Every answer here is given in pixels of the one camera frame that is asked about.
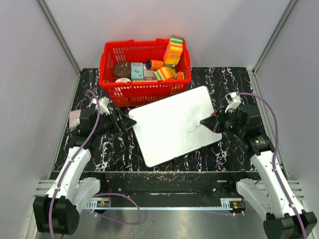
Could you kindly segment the red capped whiteboard marker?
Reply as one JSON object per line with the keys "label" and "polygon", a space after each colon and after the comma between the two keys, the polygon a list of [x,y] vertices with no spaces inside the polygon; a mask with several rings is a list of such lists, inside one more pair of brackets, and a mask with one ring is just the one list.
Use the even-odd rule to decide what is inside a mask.
{"label": "red capped whiteboard marker", "polygon": [[[215,115],[215,114],[216,114],[216,112],[217,112],[217,111],[215,111],[215,112],[211,113],[210,117],[211,117],[211,116],[213,116],[213,115]],[[199,128],[200,126],[201,126],[201,124],[199,123],[199,124],[198,124],[198,125],[196,125],[193,129],[191,129],[189,132],[192,132],[192,131],[196,130],[196,129],[197,129],[197,128]]]}

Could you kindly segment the white whiteboard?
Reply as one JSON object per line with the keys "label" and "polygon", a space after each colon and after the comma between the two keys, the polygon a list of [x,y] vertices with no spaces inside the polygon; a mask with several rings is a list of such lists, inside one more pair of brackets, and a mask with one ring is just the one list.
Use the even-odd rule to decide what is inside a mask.
{"label": "white whiteboard", "polygon": [[204,126],[193,129],[214,112],[206,86],[200,86],[129,111],[146,167],[151,168],[222,139]]}

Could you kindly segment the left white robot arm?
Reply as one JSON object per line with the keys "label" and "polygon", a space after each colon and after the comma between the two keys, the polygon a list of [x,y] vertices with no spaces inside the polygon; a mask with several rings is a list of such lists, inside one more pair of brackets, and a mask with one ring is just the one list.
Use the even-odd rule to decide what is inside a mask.
{"label": "left white robot arm", "polygon": [[115,115],[98,109],[81,110],[79,124],[68,150],[66,161],[50,189],[35,197],[33,212],[40,233],[73,235],[80,214],[95,195],[107,194],[108,185],[101,177],[86,177],[82,172],[90,161],[96,138],[119,131],[127,132],[137,122],[116,109]]}

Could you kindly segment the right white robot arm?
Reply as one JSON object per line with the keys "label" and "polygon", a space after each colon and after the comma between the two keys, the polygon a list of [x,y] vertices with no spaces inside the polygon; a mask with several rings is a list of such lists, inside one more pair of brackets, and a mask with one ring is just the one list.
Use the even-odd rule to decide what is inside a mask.
{"label": "right white robot arm", "polygon": [[257,169],[265,187],[262,192],[250,178],[227,184],[232,197],[243,196],[263,221],[269,239],[305,239],[317,224],[313,212],[306,212],[290,188],[275,156],[269,137],[262,133],[262,119],[256,106],[237,110],[219,108],[200,124],[214,133],[234,134]]}

